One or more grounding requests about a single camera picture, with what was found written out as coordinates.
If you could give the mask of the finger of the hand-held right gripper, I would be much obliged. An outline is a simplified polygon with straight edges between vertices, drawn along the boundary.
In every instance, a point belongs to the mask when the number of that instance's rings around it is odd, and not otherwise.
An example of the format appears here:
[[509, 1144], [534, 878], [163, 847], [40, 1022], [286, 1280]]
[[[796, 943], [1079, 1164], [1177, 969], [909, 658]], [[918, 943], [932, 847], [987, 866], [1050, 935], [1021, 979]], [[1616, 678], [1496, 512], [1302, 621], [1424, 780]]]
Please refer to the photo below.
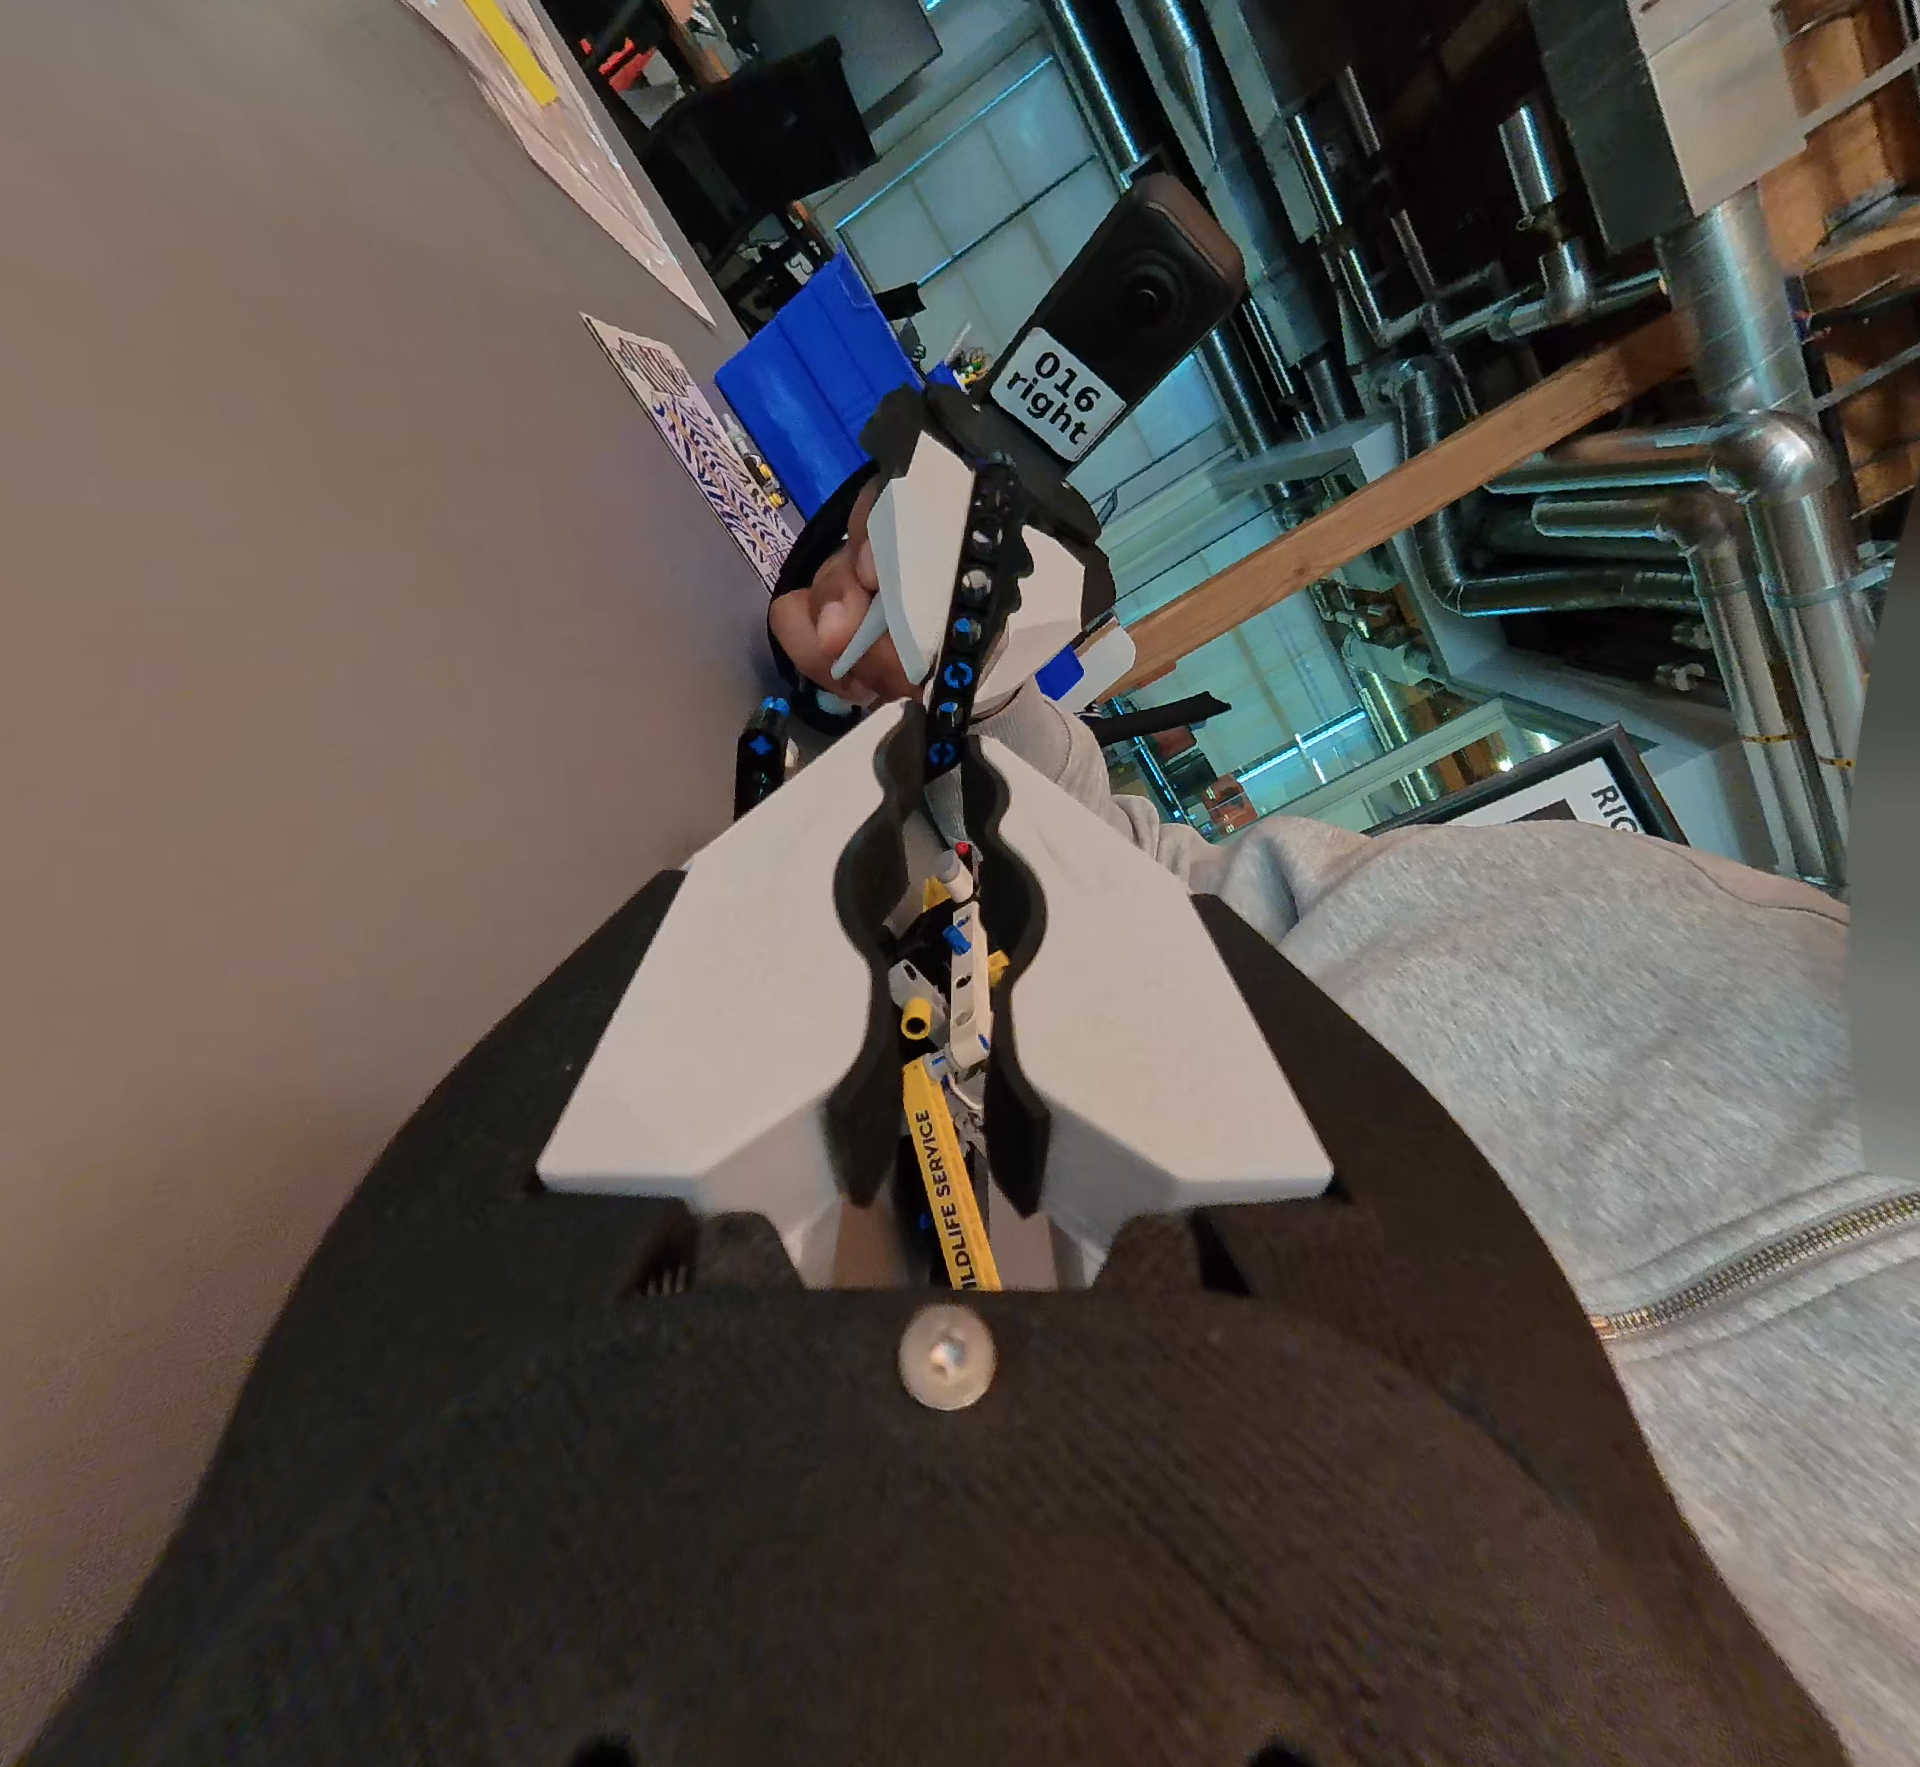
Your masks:
[[994, 714], [1036, 676], [1059, 651], [1067, 649], [1083, 627], [1083, 563], [1048, 536], [1024, 539], [1030, 571], [1016, 582], [1014, 602], [992, 661], [983, 668], [972, 705], [972, 718]]
[[867, 517], [875, 589], [848, 629], [829, 681], [840, 688], [879, 640], [923, 688], [946, 644], [956, 580], [972, 529], [974, 468], [940, 436], [923, 433], [877, 490]]

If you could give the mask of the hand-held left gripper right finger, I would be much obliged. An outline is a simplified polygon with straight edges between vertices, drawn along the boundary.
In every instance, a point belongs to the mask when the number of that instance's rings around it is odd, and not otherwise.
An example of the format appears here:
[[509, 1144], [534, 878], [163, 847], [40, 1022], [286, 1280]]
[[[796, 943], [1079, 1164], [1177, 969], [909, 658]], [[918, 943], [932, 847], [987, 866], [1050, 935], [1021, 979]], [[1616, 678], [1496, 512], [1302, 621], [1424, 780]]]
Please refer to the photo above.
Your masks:
[[972, 829], [1008, 956], [992, 1172], [1047, 1221], [1060, 1286], [1092, 1284], [1141, 1217], [1324, 1197], [1331, 1159], [1187, 888], [986, 741]]

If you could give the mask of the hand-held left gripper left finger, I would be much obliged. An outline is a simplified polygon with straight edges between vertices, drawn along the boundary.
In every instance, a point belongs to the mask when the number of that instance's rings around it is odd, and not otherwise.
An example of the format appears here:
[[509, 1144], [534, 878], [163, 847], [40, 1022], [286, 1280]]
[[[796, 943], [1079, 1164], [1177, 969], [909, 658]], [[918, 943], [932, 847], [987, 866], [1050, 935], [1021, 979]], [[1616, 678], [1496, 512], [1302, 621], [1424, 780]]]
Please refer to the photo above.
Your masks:
[[887, 805], [877, 761], [914, 721], [881, 705], [690, 857], [537, 1159], [547, 1192], [756, 1213], [803, 1282], [831, 1282], [852, 1180], [833, 1169], [829, 1095], [873, 989], [834, 872]]

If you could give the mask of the long black lego beam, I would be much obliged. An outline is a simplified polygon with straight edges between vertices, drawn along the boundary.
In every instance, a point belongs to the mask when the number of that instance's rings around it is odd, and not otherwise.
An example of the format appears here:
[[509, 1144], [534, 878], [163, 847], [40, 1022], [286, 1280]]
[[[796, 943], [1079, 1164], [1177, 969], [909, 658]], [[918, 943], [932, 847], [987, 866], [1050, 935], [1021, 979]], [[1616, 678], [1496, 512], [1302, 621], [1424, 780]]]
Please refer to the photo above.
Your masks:
[[1010, 459], [974, 475], [946, 623], [924, 695], [924, 788], [959, 767], [989, 661], [1033, 572], [1024, 539], [1034, 500]]

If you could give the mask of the person's right forearm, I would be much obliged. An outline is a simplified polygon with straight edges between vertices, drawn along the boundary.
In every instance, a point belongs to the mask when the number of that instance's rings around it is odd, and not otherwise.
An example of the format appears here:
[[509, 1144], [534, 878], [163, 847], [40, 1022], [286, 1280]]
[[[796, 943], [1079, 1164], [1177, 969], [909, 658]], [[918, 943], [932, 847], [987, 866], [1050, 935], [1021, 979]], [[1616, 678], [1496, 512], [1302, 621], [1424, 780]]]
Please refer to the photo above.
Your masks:
[[1300, 836], [1248, 829], [1211, 842], [1192, 825], [1167, 820], [1153, 800], [1115, 794], [1089, 724], [1047, 698], [1036, 681], [1000, 698], [979, 718], [979, 734], [1021, 755], [1189, 894], [1219, 897], [1260, 936], [1281, 943], [1307, 913], [1312, 883], [1302, 864], [1312, 855]]

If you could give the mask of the short black lego beam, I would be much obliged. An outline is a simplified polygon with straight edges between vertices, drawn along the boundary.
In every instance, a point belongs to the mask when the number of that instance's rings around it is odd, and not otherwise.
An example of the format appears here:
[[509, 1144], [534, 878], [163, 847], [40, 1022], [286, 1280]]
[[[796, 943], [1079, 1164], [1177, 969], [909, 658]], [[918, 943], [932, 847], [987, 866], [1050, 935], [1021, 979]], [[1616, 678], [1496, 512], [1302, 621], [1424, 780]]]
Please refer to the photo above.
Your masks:
[[789, 780], [793, 752], [793, 707], [789, 698], [763, 698], [735, 744], [734, 820], [775, 794]]

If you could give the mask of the partly built lego model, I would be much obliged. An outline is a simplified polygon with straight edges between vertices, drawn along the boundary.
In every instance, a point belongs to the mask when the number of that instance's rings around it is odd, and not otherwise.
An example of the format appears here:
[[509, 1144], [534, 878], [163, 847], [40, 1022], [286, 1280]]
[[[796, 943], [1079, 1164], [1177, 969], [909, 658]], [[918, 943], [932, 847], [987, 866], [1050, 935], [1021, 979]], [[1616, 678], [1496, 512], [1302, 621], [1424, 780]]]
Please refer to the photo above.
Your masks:
[[996, 993], [1008, 956], [982, 908], [983, 853], [967, 834], [927, 866], [910, 920], [885, 935], [902, 1127], [894, 1180], [901, 1241], [931, 1284], [996, 1292], [987, 1088]]

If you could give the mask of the person's right hand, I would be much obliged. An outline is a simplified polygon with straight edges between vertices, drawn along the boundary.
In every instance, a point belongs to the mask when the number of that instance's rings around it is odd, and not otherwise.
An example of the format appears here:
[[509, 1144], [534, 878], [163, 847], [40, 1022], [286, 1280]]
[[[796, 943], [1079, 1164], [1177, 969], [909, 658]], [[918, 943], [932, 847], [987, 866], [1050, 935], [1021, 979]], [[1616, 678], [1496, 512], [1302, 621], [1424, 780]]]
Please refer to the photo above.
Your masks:
[[769, 605], [774, 642], [796, 672], [817, 690], [848, 705], [869, 707], [877, 700], [907, 698], [912, 692], [883, 627], [862, 658], [849, 664], [846, 676], [833, 674], [875, 608], [877, 587], [871, 543], [849, 539], [829, 556], [810, 587]]

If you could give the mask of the large blue storage bin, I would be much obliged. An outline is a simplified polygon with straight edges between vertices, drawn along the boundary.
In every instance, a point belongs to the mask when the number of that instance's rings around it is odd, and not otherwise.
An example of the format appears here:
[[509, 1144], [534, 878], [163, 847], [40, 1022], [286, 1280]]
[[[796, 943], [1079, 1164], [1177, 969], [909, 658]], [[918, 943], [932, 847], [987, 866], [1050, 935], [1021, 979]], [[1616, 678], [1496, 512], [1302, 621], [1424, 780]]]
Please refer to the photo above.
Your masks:
[[839, 252], [715, 374], [734, 416], [813, 517], [866, 463], [859, 436], [923, 374], [848, 252]]

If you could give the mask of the patterned sticker sheet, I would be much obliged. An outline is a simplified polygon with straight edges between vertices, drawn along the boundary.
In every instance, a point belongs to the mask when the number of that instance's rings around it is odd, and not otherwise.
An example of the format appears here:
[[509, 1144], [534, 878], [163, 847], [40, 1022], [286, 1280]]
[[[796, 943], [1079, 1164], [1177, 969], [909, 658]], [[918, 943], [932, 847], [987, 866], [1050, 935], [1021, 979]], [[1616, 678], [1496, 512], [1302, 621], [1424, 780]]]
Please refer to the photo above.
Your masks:
[[732, 421], [715, 410], [667, 344], [589, 313], [583, 316], [583, 324], [654, 421], [667, 453], [679, 459], [724, 526], [761, 587], [774, 592], [796, 539], [781, 492], [734, 438]]

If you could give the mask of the wooden ceiling beam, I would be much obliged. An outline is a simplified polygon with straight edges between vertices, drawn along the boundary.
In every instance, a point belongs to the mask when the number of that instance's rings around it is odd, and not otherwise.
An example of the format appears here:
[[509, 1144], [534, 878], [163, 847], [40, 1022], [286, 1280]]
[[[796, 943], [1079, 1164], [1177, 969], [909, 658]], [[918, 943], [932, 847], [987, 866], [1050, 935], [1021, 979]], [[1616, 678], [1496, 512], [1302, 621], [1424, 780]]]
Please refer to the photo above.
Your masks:
[[1169, 676], [1210, 646], [1356, 556], [1391, 541], [1488, 481], [1582, 433], [1650, 390], [1691, 368], [1687, 338], [1671, 316], [1570, 362], [1524, 395], [1469, 421], [1296, 532], [1262, 543], [1210, 580], [1131, 623], [1134, 666], [1112, 695]]

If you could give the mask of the black monitor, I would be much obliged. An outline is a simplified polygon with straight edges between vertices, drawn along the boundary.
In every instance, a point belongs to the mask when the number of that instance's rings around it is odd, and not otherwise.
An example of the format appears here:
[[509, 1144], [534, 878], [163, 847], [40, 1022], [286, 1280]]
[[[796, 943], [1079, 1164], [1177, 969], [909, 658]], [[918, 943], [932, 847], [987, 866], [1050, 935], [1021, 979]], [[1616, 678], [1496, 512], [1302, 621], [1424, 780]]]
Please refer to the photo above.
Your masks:
[[640, 148], [642, 170], [706, 261], [875, 161], [837, 37], [676, 100]]

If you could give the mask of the framed white sign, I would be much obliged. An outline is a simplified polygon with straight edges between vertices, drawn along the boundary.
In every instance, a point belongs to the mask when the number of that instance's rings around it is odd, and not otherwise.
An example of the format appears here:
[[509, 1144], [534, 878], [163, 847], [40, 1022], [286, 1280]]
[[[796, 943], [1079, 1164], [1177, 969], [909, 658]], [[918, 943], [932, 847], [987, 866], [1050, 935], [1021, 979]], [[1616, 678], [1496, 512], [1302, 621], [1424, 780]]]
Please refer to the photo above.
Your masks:
[[1570, 820], [1673, 845], [1691, 842], [1638, 747], [1618, 726], [1499, 772], [1455, 820], [1472, 826]]

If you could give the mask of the silver ventilation ducts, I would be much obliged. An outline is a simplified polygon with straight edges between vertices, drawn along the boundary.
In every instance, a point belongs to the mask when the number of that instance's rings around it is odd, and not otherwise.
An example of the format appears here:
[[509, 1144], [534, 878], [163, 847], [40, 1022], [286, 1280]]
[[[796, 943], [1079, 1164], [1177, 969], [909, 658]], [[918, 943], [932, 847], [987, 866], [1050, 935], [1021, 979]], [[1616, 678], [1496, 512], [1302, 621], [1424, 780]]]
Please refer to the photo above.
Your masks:
[[1655, 244], [1691, 368], [1512, 468], [1538, 461], [1545, 484], [1568, 487], [1545, 496], [1540, 532], [1550, 515], [1590, 538], [1668, 532], [1687, 556], [1787, 866], [1843, 890], [1873, 625], [1761, 179], [1908, 72], [1916, 45], [1803, 108], [1787, 0], [1524, 4], [1601, 232]]

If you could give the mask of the white instruction sheet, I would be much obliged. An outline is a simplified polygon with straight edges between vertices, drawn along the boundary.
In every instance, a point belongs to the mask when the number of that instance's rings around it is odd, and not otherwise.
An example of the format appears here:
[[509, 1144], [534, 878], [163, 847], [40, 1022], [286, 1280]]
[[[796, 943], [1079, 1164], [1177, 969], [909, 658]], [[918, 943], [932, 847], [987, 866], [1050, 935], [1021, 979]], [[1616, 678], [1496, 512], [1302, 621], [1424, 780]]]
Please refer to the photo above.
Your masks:
[[519, 147], [614, 244], [703, 324], [713, 313], [687, 276], [535, 0], [399, 0], [470, 70]]

